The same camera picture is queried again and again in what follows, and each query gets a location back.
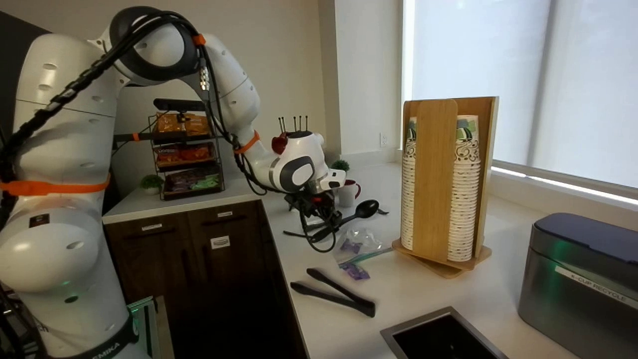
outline white countertop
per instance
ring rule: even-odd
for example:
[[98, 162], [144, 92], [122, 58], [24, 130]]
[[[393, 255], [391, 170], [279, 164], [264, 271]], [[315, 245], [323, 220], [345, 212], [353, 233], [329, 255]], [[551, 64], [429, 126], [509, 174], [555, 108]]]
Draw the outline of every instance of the white countertop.
[[[375, 237], [393, 243], [401, 235], [401, 168], [375, 156], [351, 160], [349, 178], [363, 186], [363, 200], [379, 200], [389, 216], [351, 222], [349, 227], [369, 227]], [[228, 190], [214, 196], [160, 202], [156, 196], [136, 192], [118, 204], [104, 224], [190, 212], [212, 206], [256, 200], [244, 180], [234, 180]], [[287, 281], [303, 281], [317, 289], [329, 287], [311, 279], [305, 269], [321, 267], [329, 277], [377, 303], [377, 315], [365, 317], [349, 307], [291, 291], [293, 307], [311, 357], [357, 359], [395, 357], [381, 337], [381, 329], [441, 307], [455, 307], [489, 341], [513, 359], [575, 357], [555, 341], [529, 327], [517, 313], [531, 225], [543, 218], [539, 212], [491, 198], [485, 229], [485, 245], [493, 255], [473, 271], [441, 275], [429, 263], [399, 251], [361, 261], [369, 279], [347, 277], [331, 253], [317, 253], [305, 239], [283, 235], [297, 231], [297, 214], [277, 194], [264, 196], [281, 267]]]

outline tongs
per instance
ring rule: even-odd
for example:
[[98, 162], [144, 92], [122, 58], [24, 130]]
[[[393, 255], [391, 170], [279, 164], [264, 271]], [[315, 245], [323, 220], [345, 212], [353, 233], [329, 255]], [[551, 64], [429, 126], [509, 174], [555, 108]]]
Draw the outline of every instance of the tongs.
[[331, 287], [335, 287], [337, 291], [341, 291], [345, 297], [341, 295], [333, 295], [333, 293], [325, 293], [325, 291], [317, 291], [313, 287], [307, 287], [299, 281], [293, 281], [291, 287], [297, 291], [297, 293], [303, 293], [303, 295], [315, 295], [315, 297], [321, 297], [321, 299], [327, 299], [327, 301], [333, 301], [333, 303], [341, 303], [341, 305], [347, 305], [347, 307], [353, 307], [369, 317], [375, 317], [375, 311], [377, 311], [377, 305], [369, 299], [363, 299], [355, 293], [351, 293], [349, 289], [345, 289], [343, 285], [335, 283], [333, 279], [329, 279], [325, 273], [321, 273], [317, 267], [309, 267], [307, 273], [317, 279], [317, 281], [323, 281]]

